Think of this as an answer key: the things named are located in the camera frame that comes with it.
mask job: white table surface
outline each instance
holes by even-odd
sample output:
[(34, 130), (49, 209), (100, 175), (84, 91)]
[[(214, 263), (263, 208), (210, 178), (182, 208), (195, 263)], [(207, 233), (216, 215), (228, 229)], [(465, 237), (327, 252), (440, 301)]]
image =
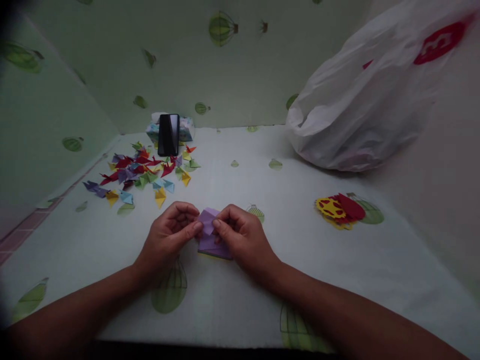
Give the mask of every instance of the white table surface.
[[(147, 135), (129, 134), (87, 176), (100, 183), (113, 153), (133, 155), (131, 143), (151, 144)], [(283, 126), (196, 130), (187, 188), (174, 173), (174, 194), (159, 210), (152, 185), (133, 187), (135, 210), (117, 215), (106, 199), (79, 183), (1, 268), (3, 305), (11, 310), (34, 284), (49, 277), (39, 308), (130, 265), (152, 221), (173, 201), (223, 209), (256, 204), (263, 228), (280, 259), (310, 276), (363, 295), (425, 327), (467, 356), (480, 358), (480, 312), (466, 291), (424, 246), (405, 220), (374, 189), (356, 177), (338, 177), (301, 160)], [(281, 171), (268, 166), (275, 158)], [(239, 167), (230, 163), (237, 160)], [(105, 185), (119, 189), (118, 182)], [(314, 210), (317, 198), (354, 192), (375, 203), (385, 221), (358, 223), (339, 231)], [(83, 212), (75, 209), (85, 200)], [(180, 254), (188, 288), (180, 306), (157, 313), (145, 294), (113, 319), (100, 339), (177, 345), (281, 348), (282, 301), (253, 284), (233, 261), (197, 253), (191, 241)]]

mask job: right hand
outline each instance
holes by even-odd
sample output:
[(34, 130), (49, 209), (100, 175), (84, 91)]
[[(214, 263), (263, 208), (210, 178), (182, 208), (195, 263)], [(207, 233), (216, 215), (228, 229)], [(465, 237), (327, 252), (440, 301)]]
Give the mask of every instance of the right hand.
[(272, 250), (258, 217), (230, 204), (212, 224), (233, 259), (255, 281), (268, 282), (277, 274), (283, 263)]

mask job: yellow origami crane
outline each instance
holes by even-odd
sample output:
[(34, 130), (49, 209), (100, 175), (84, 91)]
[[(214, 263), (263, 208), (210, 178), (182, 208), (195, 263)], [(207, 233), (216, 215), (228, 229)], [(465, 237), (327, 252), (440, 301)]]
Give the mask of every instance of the yellow origami crane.
[(190, 179), (191, 177), (188, 172), (184, 171), (181, 173), (181, 181), (183, 182), (185, 187), (187, 187), (187, 185), (189, 184)]
[(155, 201), (159, 209), (162, 207), (162, 204), (164, 203), (166, 198), (167, 197), (165, 196), (165, 191), (163, 187), (155, 190)]
[(190, 156), (190, 154), (186, 150), (181, 153), (181, 157), (182, 157), (183, 160), (187, 160), (187, 161), (192, 160), (192, 157)]
[(110, 209), (112, 206), (117, 202), (119, 199), (119, 195), (115, 192), (115, 190), (109, 191), (105, 194), (106, 199), (108, 200), (108, 203), (110, 204)]

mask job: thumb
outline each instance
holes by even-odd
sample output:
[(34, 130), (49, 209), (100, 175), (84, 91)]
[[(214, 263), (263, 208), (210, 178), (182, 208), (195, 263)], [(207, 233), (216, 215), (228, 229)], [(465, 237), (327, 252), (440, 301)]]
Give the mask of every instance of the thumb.
[(170, 239), (182, 248), (190, 239), (201, 232), (203, 228), (204, 225), (200, 221), (191, 222), (179, 232), (170, 235)]
[(220, 236), (226, 242), (228, 247), (230, 247), (230, 244), (239, 236), (239, 234), (235, 232), (230, 225), (220, 219), (213, 220), (212, 225), (217, 231), (218, 236)]

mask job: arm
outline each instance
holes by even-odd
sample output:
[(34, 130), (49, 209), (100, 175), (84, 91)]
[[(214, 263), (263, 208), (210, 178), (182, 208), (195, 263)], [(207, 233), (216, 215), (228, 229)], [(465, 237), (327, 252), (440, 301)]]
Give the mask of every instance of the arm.
[(281, 262), (256, 216), (229, 205), (217, 218), (213, 226), (240, 267), (297, 308), (349, 359), (466, 359), (393, 311)]
[(56, 359), (79, 349), (172, 267), (202, 230), (198, 215), (192, 204), (174, 202), (153, 222), (134, 264), (15, 323), (8, 330), (14, 344), (27, 359)]

